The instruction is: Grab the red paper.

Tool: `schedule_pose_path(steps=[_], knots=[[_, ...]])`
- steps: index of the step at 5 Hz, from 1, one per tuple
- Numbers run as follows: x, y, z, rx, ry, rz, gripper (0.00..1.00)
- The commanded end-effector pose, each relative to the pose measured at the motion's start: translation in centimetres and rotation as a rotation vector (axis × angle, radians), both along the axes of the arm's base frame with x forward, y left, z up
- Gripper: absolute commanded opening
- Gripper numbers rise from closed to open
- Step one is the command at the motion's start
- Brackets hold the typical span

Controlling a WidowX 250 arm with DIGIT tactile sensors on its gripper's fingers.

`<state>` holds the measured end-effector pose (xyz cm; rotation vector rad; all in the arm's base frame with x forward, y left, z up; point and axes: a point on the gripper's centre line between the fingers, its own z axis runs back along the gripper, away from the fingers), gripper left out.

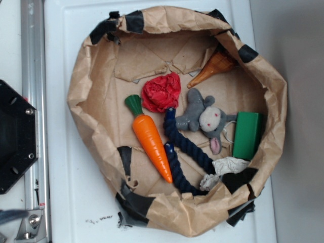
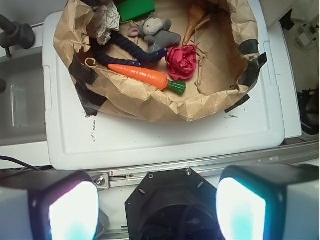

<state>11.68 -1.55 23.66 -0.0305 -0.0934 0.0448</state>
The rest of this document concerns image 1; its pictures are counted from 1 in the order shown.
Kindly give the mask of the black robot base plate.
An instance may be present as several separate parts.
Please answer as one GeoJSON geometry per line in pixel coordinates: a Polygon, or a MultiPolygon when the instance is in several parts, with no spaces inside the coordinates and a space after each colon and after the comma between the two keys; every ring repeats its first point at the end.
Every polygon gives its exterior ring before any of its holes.
{"type": "Polygon", "coordinates": [[[1,80],[1,195],[37,160],[36,109],[1,80]]]}

